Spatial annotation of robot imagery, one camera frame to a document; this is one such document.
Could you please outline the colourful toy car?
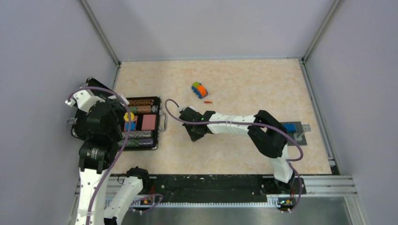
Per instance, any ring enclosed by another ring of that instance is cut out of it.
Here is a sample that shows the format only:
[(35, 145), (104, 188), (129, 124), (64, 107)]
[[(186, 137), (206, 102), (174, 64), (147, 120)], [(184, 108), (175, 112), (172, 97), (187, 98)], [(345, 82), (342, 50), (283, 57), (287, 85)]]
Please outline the colourful toy car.
[(194, 82), (191, 89), (199, 99), (203, 99), (208, 95), (207, 89), (200, 82)]

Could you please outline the blue brick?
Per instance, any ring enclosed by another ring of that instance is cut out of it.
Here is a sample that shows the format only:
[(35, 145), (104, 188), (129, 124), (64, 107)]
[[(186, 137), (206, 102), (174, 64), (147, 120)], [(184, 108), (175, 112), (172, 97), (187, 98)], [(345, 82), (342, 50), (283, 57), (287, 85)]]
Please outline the blue brick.
[(288, 133), (295, 133), (297, 131), (296, 125), (294, 123), (286, 123), (283, 125)]

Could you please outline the black open case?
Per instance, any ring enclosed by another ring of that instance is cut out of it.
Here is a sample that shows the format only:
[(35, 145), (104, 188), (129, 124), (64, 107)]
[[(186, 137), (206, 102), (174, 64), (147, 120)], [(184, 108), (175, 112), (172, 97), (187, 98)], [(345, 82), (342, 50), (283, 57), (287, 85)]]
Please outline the black open case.
[[(109, 88), (99, 82), (93, 77), (89, 77), (85, 83), (86, 86), (100, 87), (104, 89)], [(93, 94), (99, 94), (101, 97), (112, 97), (114, 95), (99, 91), (89, 90)], [(161, 98), (158, 96), (151, 97), (128, 97), (126, 98), (129, 102), (128, 107), (131, 113), (134, 114), (133, 121), (131, 122), (131, 131), (129, 133), (128, 142), (125, 146), (124, 151), (139, 151), (139, 150), (156, 150), (159, 145), (160, 126), (161, 119)], [(71, 128), (71, 135), (80, 140), (86, 140), (89, 133), (89, 128), (86, 122), (87, 113), (78, 110), (75, 115), (75, 122)], [(124, 119), (124, 113), (121, 115), (120, 130), (122, 138), (119, 141), (119, 147), (122, 146), (128, 129), (128, 121)]]

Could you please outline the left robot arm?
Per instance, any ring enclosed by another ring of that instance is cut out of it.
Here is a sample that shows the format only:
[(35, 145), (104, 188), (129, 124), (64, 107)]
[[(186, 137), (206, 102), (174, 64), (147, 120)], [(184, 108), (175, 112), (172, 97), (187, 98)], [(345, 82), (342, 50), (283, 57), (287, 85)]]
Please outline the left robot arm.
[(119, 225), (136, 196), (149, 191), (148, 171), (131, 168), (109, 206), (105, 206), (110, 166), (119, 151), (125, 108), (117, 100), (98, 101), (88, 112), (78, 110), (74, 136), (83, 140), (79, 149), (80, 196), (77, 225)]

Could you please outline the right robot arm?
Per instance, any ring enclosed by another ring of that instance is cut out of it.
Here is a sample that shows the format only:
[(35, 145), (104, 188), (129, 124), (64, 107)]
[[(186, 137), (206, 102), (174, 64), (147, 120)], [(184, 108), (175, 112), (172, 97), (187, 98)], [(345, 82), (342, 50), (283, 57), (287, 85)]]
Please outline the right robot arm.
[(257, 150), (268, 157), (274, 170), (275, 187), (281, 193), (294, 188), (293, 169), (288, 165), (286, 128), (272, 115), (260, 110), (255, 115), (232, 116), (215, 111), (201, 114), (187, 106), (179, 108), (179, 119), (195, 142), (206, 134), (232, 134), (249, 137)]

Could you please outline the grey brick baseplate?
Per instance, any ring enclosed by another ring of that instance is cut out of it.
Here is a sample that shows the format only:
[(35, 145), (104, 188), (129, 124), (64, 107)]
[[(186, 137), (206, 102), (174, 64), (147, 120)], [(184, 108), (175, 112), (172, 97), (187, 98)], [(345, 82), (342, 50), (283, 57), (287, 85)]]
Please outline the grey brick baseplate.
[(284, 125), (286, 123), (294, 123), (296, 125), (297, 131), (295, 133), (287, 133), (291, 138), (293, 138), (300, 146), (307, 146), (307, 140), (305, 134), (311, 132), (311, 126), (309, 124), (303, 124), (300, 121), (282, 122)]

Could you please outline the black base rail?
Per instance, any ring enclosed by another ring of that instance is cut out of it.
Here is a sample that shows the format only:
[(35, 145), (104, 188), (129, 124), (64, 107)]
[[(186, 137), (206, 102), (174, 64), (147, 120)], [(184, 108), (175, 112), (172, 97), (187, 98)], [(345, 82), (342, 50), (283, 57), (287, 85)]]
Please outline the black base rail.
[(150, 194), (163, 204), (239, 206), (276, 197), (277, 206), (293, 207), (306, 187), (303, 178), (283, 183), (269, 175), (152, 174), (140, 192)]

